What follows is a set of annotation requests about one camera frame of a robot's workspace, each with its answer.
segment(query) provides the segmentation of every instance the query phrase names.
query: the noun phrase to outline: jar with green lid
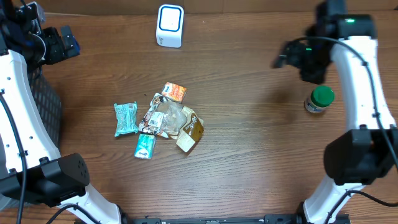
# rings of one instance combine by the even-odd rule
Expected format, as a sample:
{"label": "jar with green lid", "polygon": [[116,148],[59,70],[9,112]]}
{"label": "jar with green lid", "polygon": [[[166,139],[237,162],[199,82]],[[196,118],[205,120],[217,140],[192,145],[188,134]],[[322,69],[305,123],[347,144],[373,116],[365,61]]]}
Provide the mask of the jar with green lid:
{"label": "jar with green lid", "polygon": [[316,87],[311,95],[304,101],[304,107],[311,113],[321,113],[335,100],[333,90],[324,85]]}

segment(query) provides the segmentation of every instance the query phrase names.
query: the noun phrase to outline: wood grain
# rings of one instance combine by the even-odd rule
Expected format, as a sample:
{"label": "wood grain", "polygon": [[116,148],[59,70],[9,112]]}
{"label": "wood grain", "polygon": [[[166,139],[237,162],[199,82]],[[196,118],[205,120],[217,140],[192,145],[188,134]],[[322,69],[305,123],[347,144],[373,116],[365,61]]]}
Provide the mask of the wood grain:
{"label": "wood grain", "polygon": [[[372,14],[379,32],[384,94],[398,118],[398,14]],[[159,47],[156,16],[52,17],[69,24],[81,55],[44,66],[65,106],[61,153],[80,153],[91,183],[132,217],[260,217],[293,213],[325,175],[323,150],[343,134],[345,117],[334,66],[326,85],[331,108],[313,116],[303,101],[315,85],[292,67],[271,69],[286,40],[302,35],[312,12],[187,15],[181,49]],[[137,120],[165,82],[188,88],[184,105],[205,121],[205,134],[189,155],[173,140],[157,139],[152,160],[134,158],[138,136],[114,138],[113,103],[138,103]],[[366,188],[398,201],[395,171]],[[25,209],[24,223],[45,223],[56,211]],[[343,209],[353,223],[397,223],[394,208],[360,196]],[[16,209],[0,213],[15,223]],[[63,213],[55,223],[72,223]]]}
{"label": "wood grain", "polygon": [[[12,0],[21,5],[19,0]],[[83,15],[145,15],[157,14],[162,4],[177,4],[186,13],[222,12],[308,12],[321,0],[37,0],[46,12]],[[346,0],[350,11],[393,10],[398,0]]]}

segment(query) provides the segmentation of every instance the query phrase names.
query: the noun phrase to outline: brown packet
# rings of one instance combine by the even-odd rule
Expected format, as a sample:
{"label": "brown packet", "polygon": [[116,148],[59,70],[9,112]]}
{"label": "brown packet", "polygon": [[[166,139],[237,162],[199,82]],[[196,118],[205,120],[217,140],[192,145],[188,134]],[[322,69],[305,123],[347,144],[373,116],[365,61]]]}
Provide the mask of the brown packet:
{"label": "brown packet", "polygon": [[203,136],[205,129],[203,127],[203,120],[191,108],[184,106],[181,112],[187,117],[187,122],[182,126],[178,135],[171,136],[171,138],[177,140],[177,145],[184,152],[188,152]]}

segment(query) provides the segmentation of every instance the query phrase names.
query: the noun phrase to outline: light blue package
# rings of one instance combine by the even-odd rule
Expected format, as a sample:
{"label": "light blue package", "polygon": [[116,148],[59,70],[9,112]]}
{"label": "light blue package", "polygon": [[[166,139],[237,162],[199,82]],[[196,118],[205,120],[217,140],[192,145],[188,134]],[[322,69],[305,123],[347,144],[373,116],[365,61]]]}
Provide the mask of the light blue package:
{"label": "light blue package", "polygon": [[115,137],[120,134],[138,133],[136,125],[137,103],[126,103],[124,105],[114,104],[114,111],[116,112],[116,119],[118,125],[116,126]]}
{"label": "light blue package", "polygon": [[140,134],[134,156],[140,159],[151,159],[155,148],[156,137],[151,134]]}

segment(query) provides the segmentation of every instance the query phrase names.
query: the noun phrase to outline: green lid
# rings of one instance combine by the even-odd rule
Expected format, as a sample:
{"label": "green lid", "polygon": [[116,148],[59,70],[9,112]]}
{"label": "green lid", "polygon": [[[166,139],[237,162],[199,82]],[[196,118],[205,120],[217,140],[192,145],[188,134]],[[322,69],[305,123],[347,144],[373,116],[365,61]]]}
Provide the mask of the green lid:
{"label": "green lid", "polygon": [[318,86],[312,91],[311,101],[319,107],[329,106],[335,100],[335,93],[328,86]]}

